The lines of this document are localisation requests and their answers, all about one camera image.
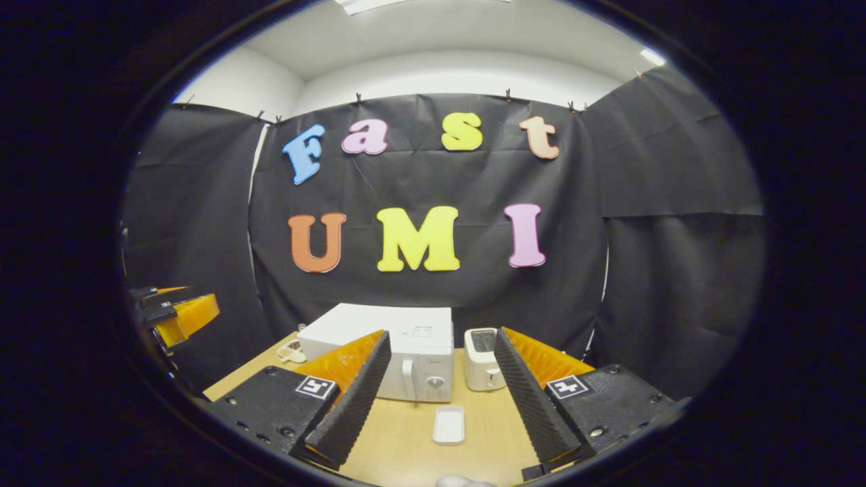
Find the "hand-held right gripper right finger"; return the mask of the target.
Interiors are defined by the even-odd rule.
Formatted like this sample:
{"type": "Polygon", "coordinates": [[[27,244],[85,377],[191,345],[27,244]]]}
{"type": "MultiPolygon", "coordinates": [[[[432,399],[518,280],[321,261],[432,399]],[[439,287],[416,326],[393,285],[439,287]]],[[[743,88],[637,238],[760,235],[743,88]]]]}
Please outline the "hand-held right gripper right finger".
{"type": "Polygon", "coordinates": [[[507,327],[494,354],[545,472],[618,449],[679,406],[624,365],[595,368],[507,327]]]}

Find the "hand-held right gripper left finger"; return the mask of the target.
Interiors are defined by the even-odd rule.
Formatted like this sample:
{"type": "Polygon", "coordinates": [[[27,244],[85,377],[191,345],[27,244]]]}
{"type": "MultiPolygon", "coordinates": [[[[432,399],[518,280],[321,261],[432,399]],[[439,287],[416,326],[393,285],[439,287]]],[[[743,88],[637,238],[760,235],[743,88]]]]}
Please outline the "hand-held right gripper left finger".
{"type": "Polygon", "coordinates": [[[263,367],[206,408],[280,457],[338,469],[358,440],[390,360],[390,336],[380,329],[295,370],[263,367]]]}

